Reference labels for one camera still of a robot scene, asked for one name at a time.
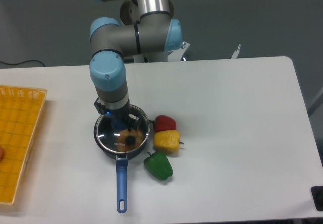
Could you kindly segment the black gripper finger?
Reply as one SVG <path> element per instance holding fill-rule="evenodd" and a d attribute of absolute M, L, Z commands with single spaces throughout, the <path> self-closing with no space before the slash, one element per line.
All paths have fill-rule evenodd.
<path fill-rule="evenodd" d="M 126 116 L 125 121 L 128 131 L 131 132 L 132 130 L 137 130 L 140 122 L 140 117 L 135 115 L 128 115 Z"/>
<path fill-rule="evenodd" d="M 96 110 L 98 111 L 99 114 L 101 114 L 101 115 L 105 115 L 106 114 L 105 105 L 101 103 L 99 97 L 94 102 L 94 107 L 96 108 Z"/>

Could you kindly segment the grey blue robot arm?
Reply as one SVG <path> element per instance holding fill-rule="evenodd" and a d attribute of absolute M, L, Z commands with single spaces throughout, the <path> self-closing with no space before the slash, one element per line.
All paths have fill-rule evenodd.
<path fill-rule="evenodd" d="M 138 17 L 132 17 L 129 25 L 101 17 L 92 22 L 89 36 L 90 77 L 98 94 L 94 105 L 118 130 L 137 129 L 139 122 L 130 113 L 124 58 L 168 53 L 183 43 L 181 24 L 171 15 L 169 0 L 130 1 L 138 8 Z"/>

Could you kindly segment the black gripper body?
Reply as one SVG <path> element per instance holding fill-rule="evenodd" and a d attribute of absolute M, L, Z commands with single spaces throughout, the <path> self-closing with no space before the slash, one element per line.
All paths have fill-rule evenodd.
<path fill-rule="evenodd" d="M 118 109 L 112 109 L 111 107 L 105 106 L 105 116 L 110 119 L 123 119 L 126 118 L 130 113 L 130 103 L 127 102 L 123 107 Z"/>

